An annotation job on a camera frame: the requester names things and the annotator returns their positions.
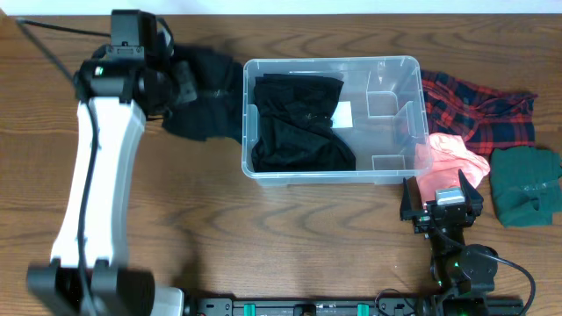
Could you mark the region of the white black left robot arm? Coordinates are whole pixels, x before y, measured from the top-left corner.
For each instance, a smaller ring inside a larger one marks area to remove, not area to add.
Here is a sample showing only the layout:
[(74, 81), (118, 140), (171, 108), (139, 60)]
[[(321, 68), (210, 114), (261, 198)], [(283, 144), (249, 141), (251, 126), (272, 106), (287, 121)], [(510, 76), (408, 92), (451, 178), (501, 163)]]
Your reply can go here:
[(109, 43), (70, 75), (79, 141), (60, 232), (27, 287), (55, 315), (193, 315), (185, 291), (128, 265), (126, 218), (133, 165), (146, 123), (167, 118), (197, 92), (186, 62), (172, 63), (166, 22), (140, 10), (111, 14)]

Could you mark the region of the pink garment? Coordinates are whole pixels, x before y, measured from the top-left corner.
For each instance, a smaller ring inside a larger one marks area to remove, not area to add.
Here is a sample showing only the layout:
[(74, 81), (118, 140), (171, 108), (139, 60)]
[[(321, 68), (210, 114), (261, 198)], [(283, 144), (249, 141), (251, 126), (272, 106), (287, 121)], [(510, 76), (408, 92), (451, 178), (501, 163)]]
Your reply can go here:
[(490, 172), (487, 160), (468, 150), (458, 135), (432, 133), (425, 145), (417, 144), (414, 167), (425, 169), (428, 162), (432, 162), (429, 170), (416, 177), (423, 203), (434, 200), (437, 190), (459, 187), (460, 169), (474, 188)]

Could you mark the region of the large black garment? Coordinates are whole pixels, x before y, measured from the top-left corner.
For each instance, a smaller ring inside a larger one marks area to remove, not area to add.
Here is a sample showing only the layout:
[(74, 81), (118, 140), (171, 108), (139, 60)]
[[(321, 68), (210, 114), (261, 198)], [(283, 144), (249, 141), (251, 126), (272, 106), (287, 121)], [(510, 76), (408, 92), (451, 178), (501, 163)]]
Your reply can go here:
[(317, 75), (265, 74), (254, 102), (260, 139), (256, 172), (354, 171), (356, 157), (332, 130), (343, 81)]

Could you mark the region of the dark navy garment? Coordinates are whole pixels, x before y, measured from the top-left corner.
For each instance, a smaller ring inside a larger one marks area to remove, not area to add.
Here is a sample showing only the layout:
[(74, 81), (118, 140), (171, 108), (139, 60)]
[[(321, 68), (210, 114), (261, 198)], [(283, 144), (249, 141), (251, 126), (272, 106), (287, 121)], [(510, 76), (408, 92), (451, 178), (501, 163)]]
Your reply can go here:
[(242, 65), (210, 47), (175, 46), (171, 66), (187, 61), (197, 82), (198, 98), (171, 108), (162, 127), (190, 140), (242, 138)]

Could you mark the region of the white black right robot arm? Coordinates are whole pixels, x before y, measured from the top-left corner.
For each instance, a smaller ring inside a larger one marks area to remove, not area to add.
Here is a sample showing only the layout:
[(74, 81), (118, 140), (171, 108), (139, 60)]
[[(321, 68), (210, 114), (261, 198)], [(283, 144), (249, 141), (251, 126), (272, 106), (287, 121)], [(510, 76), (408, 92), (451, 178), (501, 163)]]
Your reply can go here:
[(482, 213), (483, 197), (462, 171), (458, 181), (424, 204), (418, 186), (403, 180), (400, 219), (429, 240), (430, 275), (440, 287), (437, 294), (416, 300), (417, 315), (488, 314), (486, 294), (494, 290), (498, 263), (491, 248), (465, 243), (464, 230)]

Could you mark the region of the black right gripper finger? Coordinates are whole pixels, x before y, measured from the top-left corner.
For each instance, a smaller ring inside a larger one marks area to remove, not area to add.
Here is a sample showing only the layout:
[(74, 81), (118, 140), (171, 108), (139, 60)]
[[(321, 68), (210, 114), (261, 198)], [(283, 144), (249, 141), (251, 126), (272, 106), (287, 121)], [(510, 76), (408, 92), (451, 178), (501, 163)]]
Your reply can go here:
[(403, 195), (400, 203), (400, 219), (411, 220), (414, 217), (414, 208), (412, 206), (411, 194), (409, 191), (407, 179), (403, 179)]
[(460, 169), (458, 171), (458, 178), (461, 191), (465, 197), (465, 203), (473, 215), (480, 215), (483, 210), (484, 198), (479, 192), (470, 184), (465, 174)]

